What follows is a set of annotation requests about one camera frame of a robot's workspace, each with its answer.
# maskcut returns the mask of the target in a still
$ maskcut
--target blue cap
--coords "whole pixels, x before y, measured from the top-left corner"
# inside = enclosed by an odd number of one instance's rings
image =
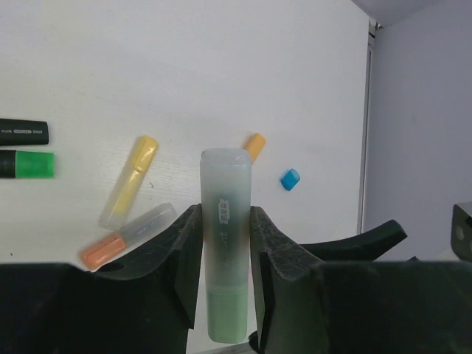
[[[280,179],[280,183],[286,190],[292,190],[298,182],[300,182],[300,175],[293,168]]]

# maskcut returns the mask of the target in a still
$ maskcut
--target white tabletop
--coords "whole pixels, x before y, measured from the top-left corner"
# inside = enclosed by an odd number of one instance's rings
[[[0,261],[82,267],[77,253],[106,233],[99,215],[143,134],[160,148],[131,217],[198,203],[201,151],[259,132],[252,204],[300,243],[354,235],[367,29],[349,0],[6,2],[0,114],[49,122],[51,144],[22,150],[54,152],[57,174],[1,181]],[[290,168],[302,180],[287,192]],[[196,324],[189,353],[217,347],[204,292]]]

